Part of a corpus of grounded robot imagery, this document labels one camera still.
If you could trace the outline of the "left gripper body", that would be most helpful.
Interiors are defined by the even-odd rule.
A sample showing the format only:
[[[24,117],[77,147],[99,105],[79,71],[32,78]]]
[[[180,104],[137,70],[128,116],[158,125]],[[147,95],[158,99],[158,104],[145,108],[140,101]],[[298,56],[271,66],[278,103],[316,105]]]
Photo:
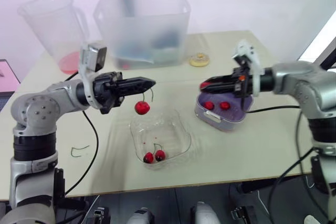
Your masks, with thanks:
[[[108,114],[112,108],[119,107],[124,97],[114,90],[117,81],[122,80],[121,72],[107,72],[99,74],[93,82],[94,98],[101,105],[101,114]]]

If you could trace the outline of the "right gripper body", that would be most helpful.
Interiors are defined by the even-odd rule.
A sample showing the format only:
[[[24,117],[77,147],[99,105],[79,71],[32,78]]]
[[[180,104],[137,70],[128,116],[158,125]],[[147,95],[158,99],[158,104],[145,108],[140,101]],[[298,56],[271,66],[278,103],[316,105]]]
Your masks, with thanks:
[[[252,75],[249,68],[234,68],[232,77],[234,79],[234,96],[237,98],[248,97],[252,95]]]

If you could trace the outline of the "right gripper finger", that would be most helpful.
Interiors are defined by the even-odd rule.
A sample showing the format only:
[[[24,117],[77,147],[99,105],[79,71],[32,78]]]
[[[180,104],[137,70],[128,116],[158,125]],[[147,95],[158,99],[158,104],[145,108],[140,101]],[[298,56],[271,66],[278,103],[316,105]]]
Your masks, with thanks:
[[[205,80],[206,82],[210,82],[210,83],[232,83],[236,81],[236,78],[233,77],[233,75],[224,75],[224,76],[214,76],[214,77],[210,77],[208,79]]]
[[[206,93],[232,93],[235,88],[233,84],[202,83],[200,90]]]

